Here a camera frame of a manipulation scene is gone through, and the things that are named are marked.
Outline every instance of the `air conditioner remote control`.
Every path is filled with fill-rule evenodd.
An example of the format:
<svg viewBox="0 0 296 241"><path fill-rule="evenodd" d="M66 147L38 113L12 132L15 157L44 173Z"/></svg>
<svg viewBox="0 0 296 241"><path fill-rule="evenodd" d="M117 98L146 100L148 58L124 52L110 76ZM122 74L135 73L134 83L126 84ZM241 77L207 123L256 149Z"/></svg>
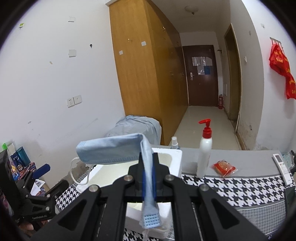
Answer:
<svg viewBox="0 0 296 241"><path fill-rule="evenodd" d="M274 162L276 163L281 175L283 176L284 182L286 185L290 185L293 183L291 175L289 173L288 168L286 167L283 157L279 154L274 154Z"/></svg>

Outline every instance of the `table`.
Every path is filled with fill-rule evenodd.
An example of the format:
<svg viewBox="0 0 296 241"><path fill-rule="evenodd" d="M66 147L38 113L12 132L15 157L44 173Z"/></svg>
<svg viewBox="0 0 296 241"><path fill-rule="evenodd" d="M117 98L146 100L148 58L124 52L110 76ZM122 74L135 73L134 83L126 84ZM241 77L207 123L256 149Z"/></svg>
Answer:
<svg viewBox="0 0 296 241"><path fill-rule="evenodd" d="M272 155L279 151L212 150L206 176L199 179L194 176L199 150L194 148L181 148L181 150L183 151L182 179L188 185L207 183L267 236L272 235L283 222L286 213L285 187L277 166L272 160ZM233 176L222 179L210 168L219 160L228 161L238 171ZM60 209L65 208L78 195L74 186L69 187L57 199L57 206ZM169 239L173 240L173 238L172 229ZM142 241L143 236L125 229L123 240Z"/></svg>

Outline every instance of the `light blue cloth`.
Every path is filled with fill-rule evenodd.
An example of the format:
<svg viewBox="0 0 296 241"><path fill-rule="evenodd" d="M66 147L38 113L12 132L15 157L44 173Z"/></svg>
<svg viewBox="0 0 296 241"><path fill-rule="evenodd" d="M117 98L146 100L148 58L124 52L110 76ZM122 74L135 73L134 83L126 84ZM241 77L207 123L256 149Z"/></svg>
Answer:
<svg viewBox="0 0 296 241"><path fill-rule="evenodd" d="M146 116L126 116L116 123L116 126L106 134L106 137L121 136L132 133L142 133L146 136L150 144L160 145L160 123L156 119Z"/></svg>
<svg viewBox="0 0 296 241"><path fill-rule="evenodd" d="M145 229L160 226L159 210L153 198L153 150L145 135L134 133L82 141L76 147L76 152L85 164L114 164L135 161L139 159L141 152L146 177L146 196L142 205L140 225Z"/></svg>

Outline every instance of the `wooden wardrobe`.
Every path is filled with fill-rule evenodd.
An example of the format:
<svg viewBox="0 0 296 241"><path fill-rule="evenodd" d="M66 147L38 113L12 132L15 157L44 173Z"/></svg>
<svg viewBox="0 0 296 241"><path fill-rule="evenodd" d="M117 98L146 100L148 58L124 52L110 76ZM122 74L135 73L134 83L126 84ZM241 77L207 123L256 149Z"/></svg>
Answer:
<svg viewBox="0 0 296 241"><path fill-rule="evenodd" d="M150 0L118 0L110 23L126 115L157 119L168 145L188 107L180 35Z"/></svg>

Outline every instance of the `door frame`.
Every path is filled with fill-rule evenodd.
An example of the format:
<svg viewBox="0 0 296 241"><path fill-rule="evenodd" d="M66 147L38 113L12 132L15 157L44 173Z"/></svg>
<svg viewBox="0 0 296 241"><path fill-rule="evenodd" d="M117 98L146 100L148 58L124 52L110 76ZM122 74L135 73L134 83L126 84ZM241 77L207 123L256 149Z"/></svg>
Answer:
<svg viewBox="0 0 296 241"><path fill-rule="evenodd" d="M239 118L240 118L240 114L241 114L241 108L242 108L242 65L241 65L241 58L240 58L240 54L239 54L239 48L238 48L238 44L237 44L237 37L235 35L235 31L233 28L232 23L230 24L230 26L228 27L226 33L224 34L224 41L225 41L225 46L226 46L226 51L227 51L227 58L228 58L228 66L229 66L229 78L230 78L230 88L231 88L231 69L230 69L230 59L229 59L229 54L228 54L228 46L227 46L227 41L226 41L226 35L232 31L233 36L234 36L234 41L235 41L235 45L236 45L236 49L237 49L237 53L238 53L238 61L239 61L239 80L240 80L240 99L239 99L239 113L237 116L237 125L235 127L235 134L237 133L237 129L238 129L238 124L239 124ZM229 106L231 107L231 101L232 101L232 96L231 96L231 91L230 91L230 104Z"/></svg>

